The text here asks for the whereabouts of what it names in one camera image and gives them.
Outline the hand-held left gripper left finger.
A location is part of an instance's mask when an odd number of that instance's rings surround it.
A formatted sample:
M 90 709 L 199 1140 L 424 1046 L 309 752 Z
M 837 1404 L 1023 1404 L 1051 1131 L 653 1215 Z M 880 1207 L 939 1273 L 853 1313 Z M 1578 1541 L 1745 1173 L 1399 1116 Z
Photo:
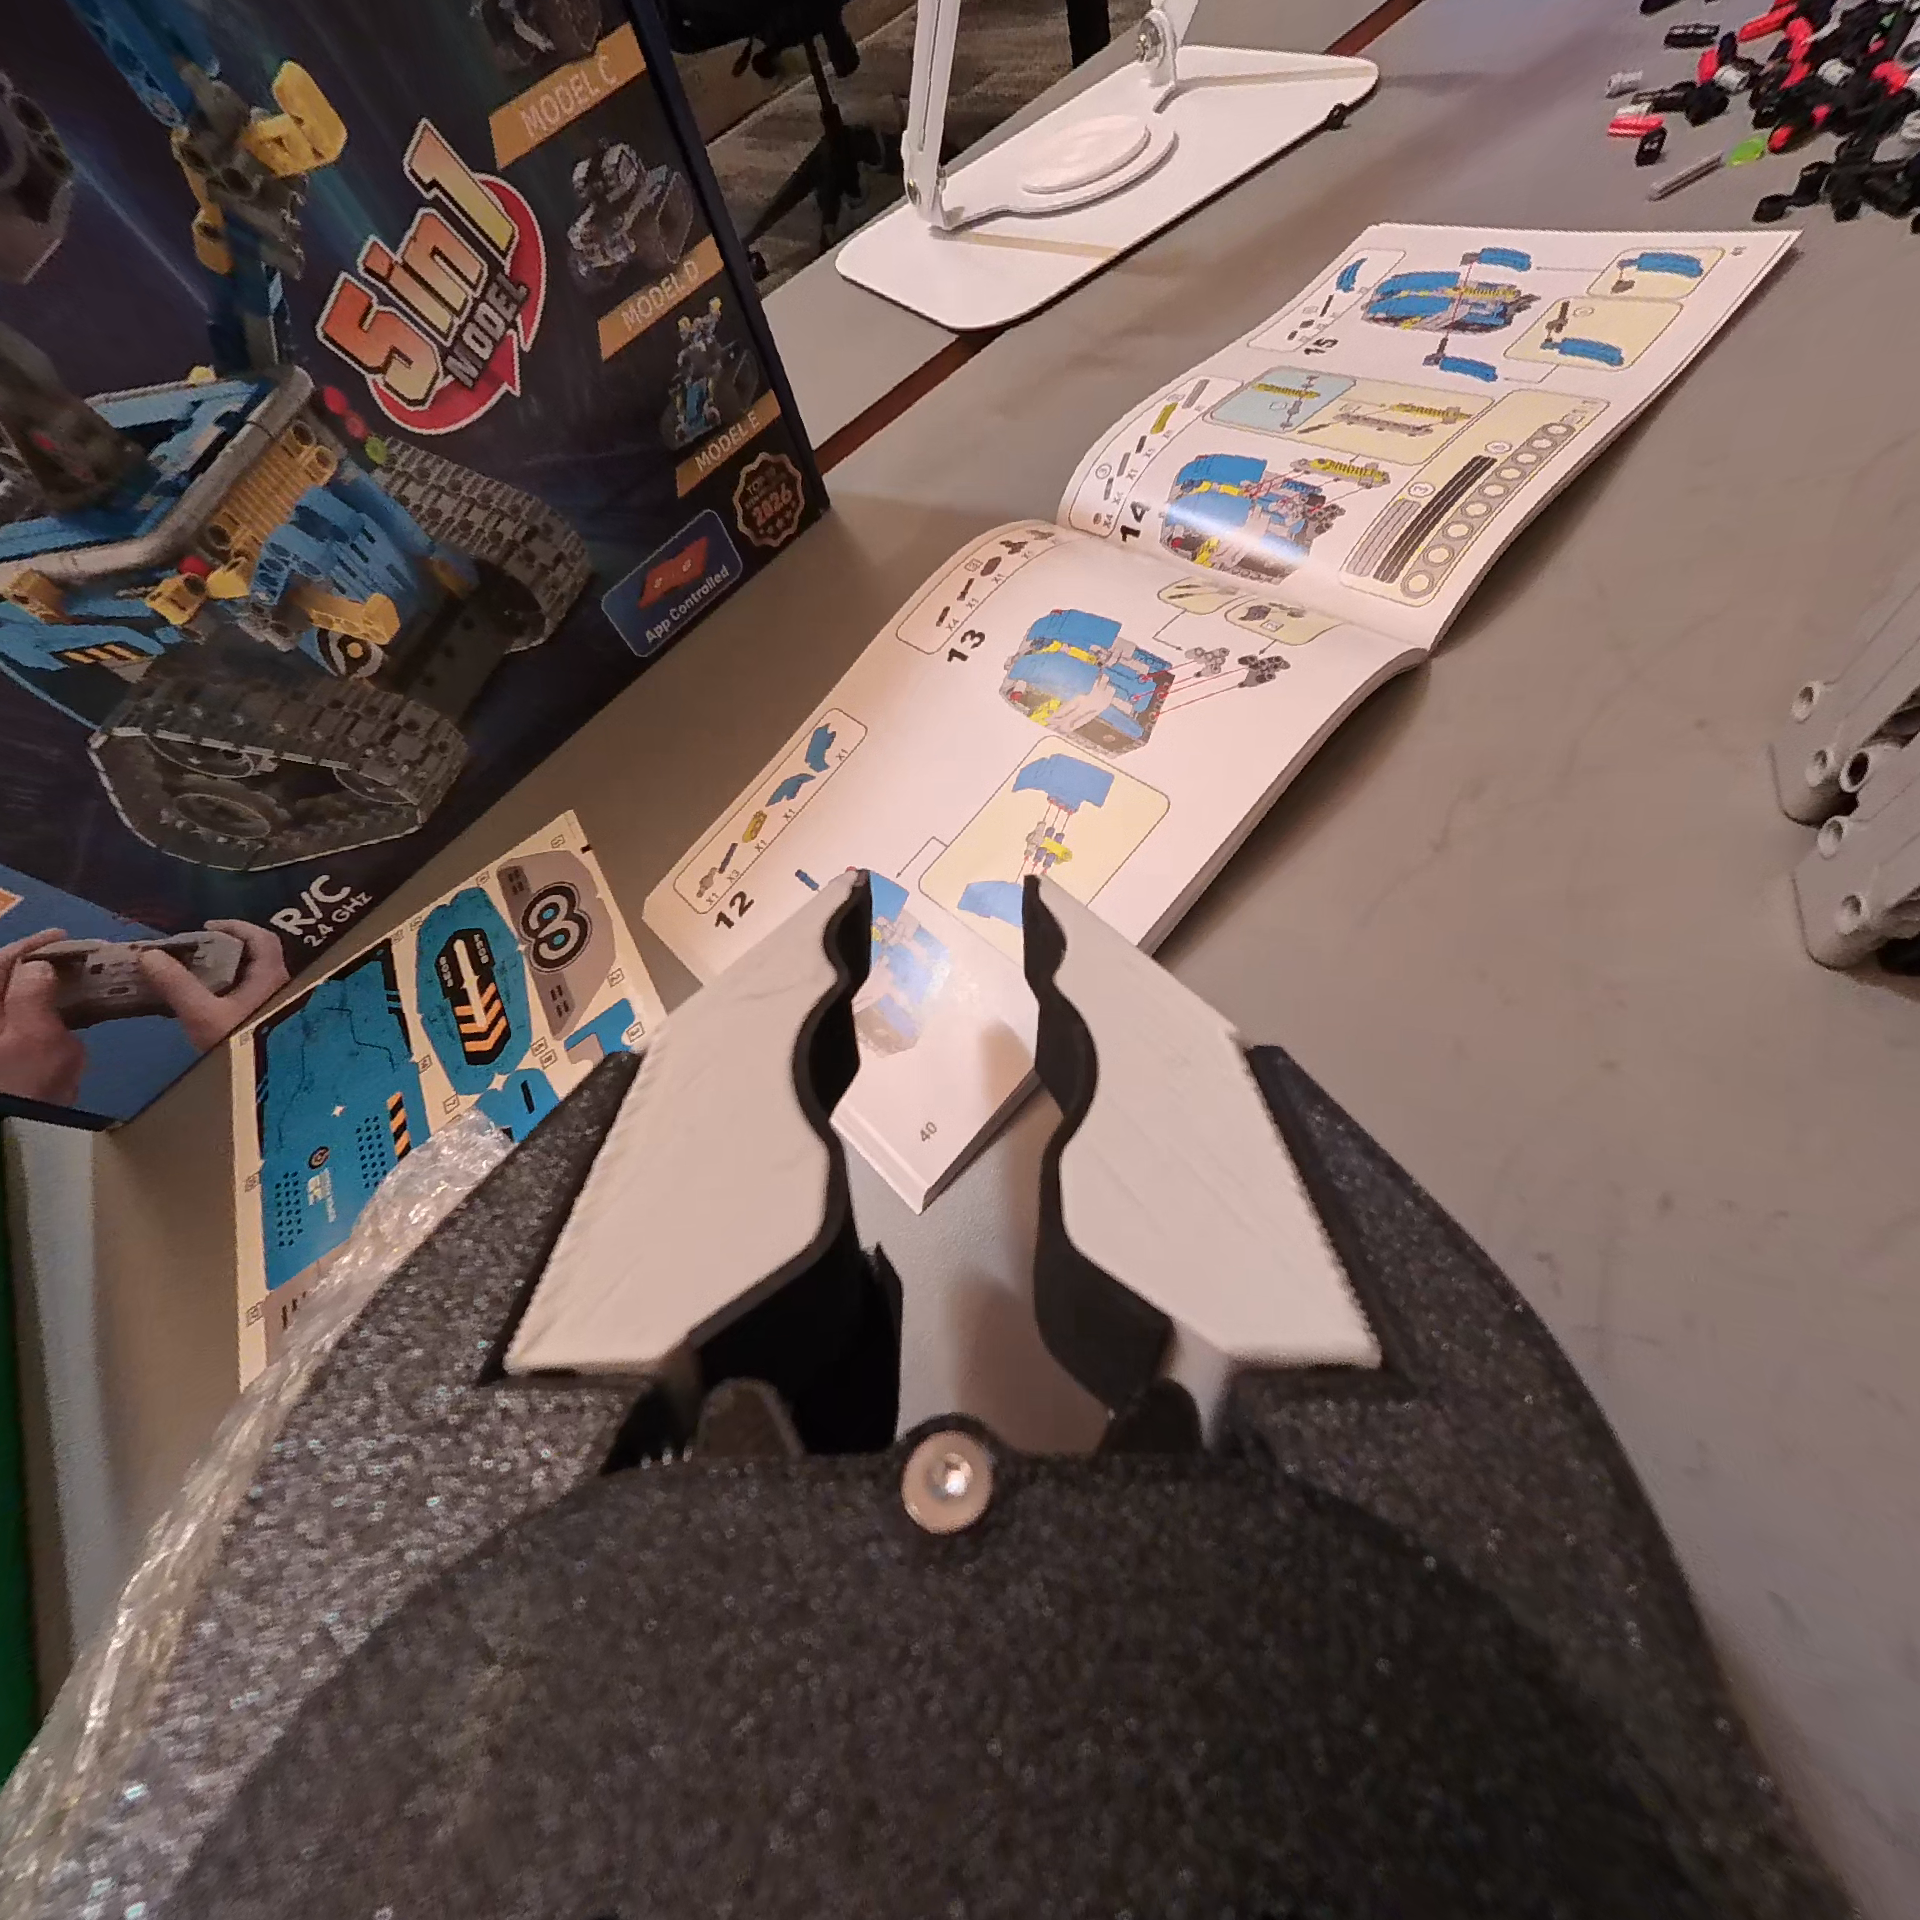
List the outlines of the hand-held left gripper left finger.
M 858 1072 L 871 887 L 824 883 L 657 1032 L 503 1366 L 643 1375 L 853 1238 L 832 1112 Z

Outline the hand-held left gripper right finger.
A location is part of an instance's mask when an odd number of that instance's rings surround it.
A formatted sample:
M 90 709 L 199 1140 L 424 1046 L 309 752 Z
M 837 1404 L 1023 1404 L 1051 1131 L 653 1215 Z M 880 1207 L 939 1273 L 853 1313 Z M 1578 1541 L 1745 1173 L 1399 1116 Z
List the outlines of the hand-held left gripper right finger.
M 1105 1447 L 1201 1447 L 1246 1375 L 1375 1384 L 1346 1226 L 1232 1024 L 1057 883 L 1023 879 L 1041 1160 L 1033 1314 Z

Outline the instruction booklet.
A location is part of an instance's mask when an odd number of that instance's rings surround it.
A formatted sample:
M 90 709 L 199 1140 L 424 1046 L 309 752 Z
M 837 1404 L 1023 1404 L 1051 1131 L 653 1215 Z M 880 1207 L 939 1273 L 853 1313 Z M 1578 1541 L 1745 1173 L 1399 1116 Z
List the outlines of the instruction booklet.
M 643 903 L 712 982 L 871 877 L 835 1125 L 921 1211 L 1033 1084 L 1020 903 L 1156 947 L 1523 520 L 1713 345 L 1796 227 L 1366 227 L 960 547 Z

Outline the grey blue toy brick model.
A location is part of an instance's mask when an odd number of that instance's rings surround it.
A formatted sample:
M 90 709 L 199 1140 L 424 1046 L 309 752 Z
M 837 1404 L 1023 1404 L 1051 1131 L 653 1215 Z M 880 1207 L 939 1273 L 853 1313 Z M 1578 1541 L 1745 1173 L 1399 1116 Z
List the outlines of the grey blue toy brick model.
M 1767 757 L 1780 811 L 1816 833 L 1790 872 L 1807 956 L 1917 979 L 1917 565 L 1796 689 Z

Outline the pile of toy brick pieces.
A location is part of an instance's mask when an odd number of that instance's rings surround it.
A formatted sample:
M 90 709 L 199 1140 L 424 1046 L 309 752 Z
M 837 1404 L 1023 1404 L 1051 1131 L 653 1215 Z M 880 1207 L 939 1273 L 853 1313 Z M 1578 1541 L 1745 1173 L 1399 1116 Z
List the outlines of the pile of toy brick pieces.
M 1605 137 L 1664 203 L 1703 181 L 1764 183 L 1752 220 L 1825 211 L 1917 235 L 1917 3 L 1640 3 L 1664 73 L 1605 81 Z

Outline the blue sticker sheet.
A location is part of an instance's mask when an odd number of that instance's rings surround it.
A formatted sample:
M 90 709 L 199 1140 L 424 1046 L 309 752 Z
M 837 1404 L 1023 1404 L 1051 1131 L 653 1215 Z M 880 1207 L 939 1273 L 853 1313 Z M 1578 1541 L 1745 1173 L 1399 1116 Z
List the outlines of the blue sticker sheet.
M 374 1190 L 481 1112 L 524 1140 L 661 1002 L 570 811 L 225 1046 L 235 1380 L 286 1343 Z

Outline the clear plastic bag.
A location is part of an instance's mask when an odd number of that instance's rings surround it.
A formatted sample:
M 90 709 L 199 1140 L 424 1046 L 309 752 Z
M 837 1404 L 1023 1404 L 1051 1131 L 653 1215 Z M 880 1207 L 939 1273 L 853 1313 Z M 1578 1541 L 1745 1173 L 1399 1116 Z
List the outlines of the clear plastic bag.
M 490 1118 L 462 1116 L 386 1178 L 335 1268 L 308 1293 L 279 1356 L 220 1423 L 3 1789 L 3 1918 L 33 1915 L 83 1806 L 146 1722 L 225 1521 L 320 1358 L 510 1149 Z

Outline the dark printed toy set box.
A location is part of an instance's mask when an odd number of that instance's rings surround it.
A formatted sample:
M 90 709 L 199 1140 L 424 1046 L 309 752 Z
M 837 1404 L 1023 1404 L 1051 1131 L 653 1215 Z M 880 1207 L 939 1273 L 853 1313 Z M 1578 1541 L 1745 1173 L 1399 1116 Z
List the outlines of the dark printed toy set box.
M 664 3 L 3 3 L 3 1116 L 147 1110 L 827 506 Z

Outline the white book stand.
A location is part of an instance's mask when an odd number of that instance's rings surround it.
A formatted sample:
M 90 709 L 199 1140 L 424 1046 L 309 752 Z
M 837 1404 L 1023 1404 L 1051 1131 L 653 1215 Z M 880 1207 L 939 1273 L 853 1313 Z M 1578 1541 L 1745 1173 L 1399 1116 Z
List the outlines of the white book stand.
M 946 333 L 1033 315 L 1346 119 L 1379 81 L 1363 58 L 1188 42 L 1196 3 L 1152 3 L 1127 65 L 982 156 L 944 165 L 960 15 L 960 3 L 920 3 L 902 206 L 835 254 L 844 281 Z

